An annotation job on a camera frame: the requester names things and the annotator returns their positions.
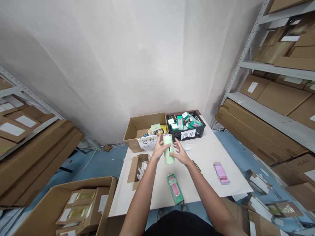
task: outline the shelf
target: shelf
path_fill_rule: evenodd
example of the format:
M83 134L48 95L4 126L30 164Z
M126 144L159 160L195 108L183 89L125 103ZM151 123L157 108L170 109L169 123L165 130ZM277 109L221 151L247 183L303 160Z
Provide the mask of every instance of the shelf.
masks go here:
M240 67L315 81L315 71L275 67L262 62L241 62Z
M305 14L314 10L315 10L315 1L311 1L311 2L300 4L300 5L288 8L288 9L284 9L279 12L262 16L258 19L258 24L261 25L261 24L272 22L275 20L280 20L280 19L289 18L296 15Z
M58 117L53 117L51 119L49 119L48 121L42 123L40 126L38 126L31 134L29 134L22 142L18 143L16 146L14 146L13 148L11 148L9 151L7 151L5 154L3 154L0 157L0 160L2 160L3 158L5 158L6 156L8 156L10 153L12 153L14 150L18 149L20 146L22 146L24 143L26 143L27 141L29 141L31 138L33 138L35 135L37 135L38 133L40 133L41 131L43 131L45 128L47 128L48 126L50 126L53 122L55 122L56 120L58 120Z
M12 88L3 89L3 90L0 90L0 97L9 96L11 94L21 92L23 90L24 88L22 86L14 86Z
M227 97L310 151L315 152L315 130L310 129L309 127L302 125L287 116L280 115L279 113L267 108L240 92L229 93Z

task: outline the open cardboard box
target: open cardboard box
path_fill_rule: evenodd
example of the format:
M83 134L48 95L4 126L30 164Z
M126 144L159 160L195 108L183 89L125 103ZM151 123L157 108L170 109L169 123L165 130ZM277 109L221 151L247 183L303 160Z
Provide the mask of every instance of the open cardboard box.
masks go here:
M144 151L137 139L141 136L148 133L148 130L151 128L151 125L158 124L166 126L167 133L169 132L167 120L164 112L156 113L152 115L144 115L131 117L125 137L124 142L127 143L128 147L134 152L142 152Z
M132 158L127 183L134 183L134 186L132 188L133 191L138 188L138 185L140 183L140 180L138 180L137 178L137 174L140 174L138 167L141 169L142 161L147 161L149 163L150 158L151 157L148 153L140 154Z
M55 223L62 214L73 191L83 188L110 187L107 203L96 233L96 236L105 235L117 182L118 180L111 176L86 179L52 187L13 235L55 236L56 230L60 227Z

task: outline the paper sign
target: paper sign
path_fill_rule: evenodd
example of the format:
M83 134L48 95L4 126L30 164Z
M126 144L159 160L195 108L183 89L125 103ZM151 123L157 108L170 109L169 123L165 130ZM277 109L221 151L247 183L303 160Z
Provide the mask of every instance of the paper sign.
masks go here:
M196 130L195 129L190 129L184 132L180 133L180 140L183 140L184 138L191 138L196 135Z
M138 139L137 141L139 142L140 148L142 148L145 151L152 151L154 150L154 146L157 142L157 135L151 135L147 137L142 137Z
M252 82L252 84L250 85L250 87L248 88L248 92L252 93L255 88L257 87L258 83L257 82Z

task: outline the handwritten sign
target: handwritten sign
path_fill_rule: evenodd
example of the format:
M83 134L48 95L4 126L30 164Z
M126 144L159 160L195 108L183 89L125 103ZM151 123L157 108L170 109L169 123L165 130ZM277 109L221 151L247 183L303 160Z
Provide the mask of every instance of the handwritten sign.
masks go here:
M196 135L196 130L195 129L190 129L184 132L180 133L180 140L183 140L184 138L191 138Z
M145 151L152 151L154 150L154 146L157 142L157 135L151 135L147 137L142 137L138 139L137 141L139 142L140 148L142 148Z

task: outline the small product box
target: small product box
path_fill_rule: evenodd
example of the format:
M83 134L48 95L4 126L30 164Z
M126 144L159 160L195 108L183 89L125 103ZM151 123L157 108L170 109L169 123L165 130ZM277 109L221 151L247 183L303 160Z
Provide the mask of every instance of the small product box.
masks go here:
M178 182L176 180L175 175L170 173L167 176L167 182L168 182L168 184L170 186L171 193L172 193L175 205L177 205L178 203L181 203L184 200L184 197L183 197L183 195L181 193L181 190L179 188L179 185L178 185Z

